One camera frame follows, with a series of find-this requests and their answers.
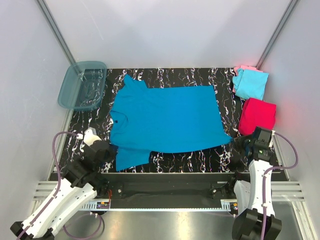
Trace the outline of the blue t shirt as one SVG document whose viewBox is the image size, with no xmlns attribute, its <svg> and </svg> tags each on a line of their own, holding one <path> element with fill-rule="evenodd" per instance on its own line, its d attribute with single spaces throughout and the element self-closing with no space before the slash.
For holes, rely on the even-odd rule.
<svg viewBox="0 0 320 240">
<path fill-rule="evenodd" d="M 110 110 L 117 171 L 147 164 L 151 152 L 194 152 L 231 142 L 212 85 L 149 88 L 129 75 L 123 82 Z"/>
</svg>

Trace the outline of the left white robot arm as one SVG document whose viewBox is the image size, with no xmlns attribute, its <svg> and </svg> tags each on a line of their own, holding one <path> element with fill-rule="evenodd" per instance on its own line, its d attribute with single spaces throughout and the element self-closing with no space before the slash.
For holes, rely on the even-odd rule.
<svg viewBox="0 0 320 240">
<path fill-rule="evenodd" d="M 100 164 L 114 156 L 104 140 L 86 144 L 58 179 L 49 196 L 24 221 L 14 222 L 10 230 L 19 240 L 53 240 L 67 221 L 94 198 L 111 196 L 109 181 L 100 174 Z"/>
</svg>

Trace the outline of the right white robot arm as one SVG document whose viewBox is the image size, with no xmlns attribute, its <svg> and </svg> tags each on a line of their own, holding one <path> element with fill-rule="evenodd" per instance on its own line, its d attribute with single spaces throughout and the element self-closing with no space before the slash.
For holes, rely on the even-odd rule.
<svg viewBox="0 0 320 240">
<path fill-rule="evenodd" d="M 237 200 L 238 216 L 232 226 L 234 240 L 275 240 L 282 221 L 275 217 L 272 203 L 272 171 L 275 154 L 271 150 L 272 131 L 256 127 L 252 134 L 234 139 L 247 157 L 249 180 L 241 174 L 227 185 L 228 195 Z"/>
</svg>

